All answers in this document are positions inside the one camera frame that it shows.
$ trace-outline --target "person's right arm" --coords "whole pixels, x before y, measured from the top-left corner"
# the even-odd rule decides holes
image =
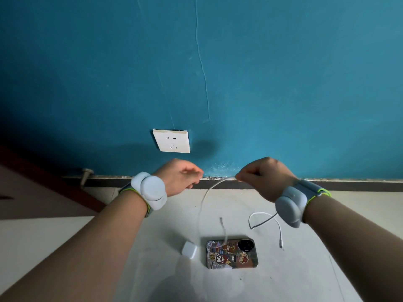
[[[268,157],[248,164],[236,178],[272,202],[298,181],[283,163]],[[364,301],[401,301],[403,240],[326,195],[309,202],[304,221]]]

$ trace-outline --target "black baseboard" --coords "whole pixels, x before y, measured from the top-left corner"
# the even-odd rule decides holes
[[[195,184],[196,189],[208,189],[217,180],[201,180],[199,184]],[[79,186],[79,178],[64,178],[72,186]],[[88,187],[124,187],[130,182],[128,179],[114,179],[114,178],[89,178],[85,183]],[[317,185],[329,191],[354,191],[354,192],[403,192],[403,182],[387,182],[387,181],[314,181]],[[215,188],[219,189],[253,189],[249,184],[244,182],[237,182],[235,180],[228,180],[220,183]]]

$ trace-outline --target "hand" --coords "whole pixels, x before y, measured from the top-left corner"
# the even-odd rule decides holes
[[[203,170],[192,162],[172,159],[153,175],[164,181],[166,194],[171,197],[199,183],[200,178],[203,177]]]
[[[235,178],[250,184],[271,202],[275,202],[286,187],[298,182],[298,178],[284,164],[270,157],[249,163]]]

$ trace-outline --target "black circular camera module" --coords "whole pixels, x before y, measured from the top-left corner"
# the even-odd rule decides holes
[[[255,247],[251,240],[240,240],[238,242],[238,248],[242,251],[249,252]]]

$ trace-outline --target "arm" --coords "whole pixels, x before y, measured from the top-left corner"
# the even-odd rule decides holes
[[[256,160],[237,175],[275,202],[297,177],[272,158]],[[312,199],[304,221],[320,237],[364,301],[403,296],[403,240],[326,195]]]
[[[203,176],[194,164],[174,159],[155,174],[168,196]],[[134,191],[122,192],[98,216],[38,264],[1,297],[6,301],[111,301],[147,212]]]

